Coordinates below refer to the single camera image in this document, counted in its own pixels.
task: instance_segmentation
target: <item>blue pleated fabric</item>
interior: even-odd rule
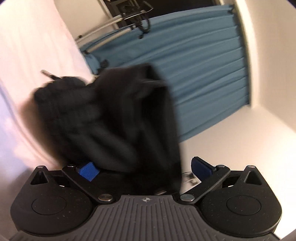
[[[183,141],[249,103],[244,41],[231,10],[213,6],[155,17],[143,39],[136,29],[91,54],[109,67],[152,63],[170,86]]]

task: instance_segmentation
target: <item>black garment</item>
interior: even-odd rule
[[[111,179],[116,175],[119,186],[125,182],[127,194],[180,189],[173,104],[166,83],[151,66],[108,69],[87,86],[78,78],[63,77],[38,89],[34,97],[69,161],[92,161],[114,171],[106,172]]]

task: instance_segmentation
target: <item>round silver bolt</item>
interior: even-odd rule
[[[159,191],[159,192],[156,192],[154,195],[158,196],[158,195],[163,195],[163,194],[165,194],[165,193],[166,193],[165,190],[161,190],[161,191]]]
[[[191,194],[182,194],[180,196],[180,199],[184,202],[192,202],[195,198],[193,195]]]
[[[113,196],[111,194],[101,194],[98,199],[102,202],[111,202],[113,200]]]

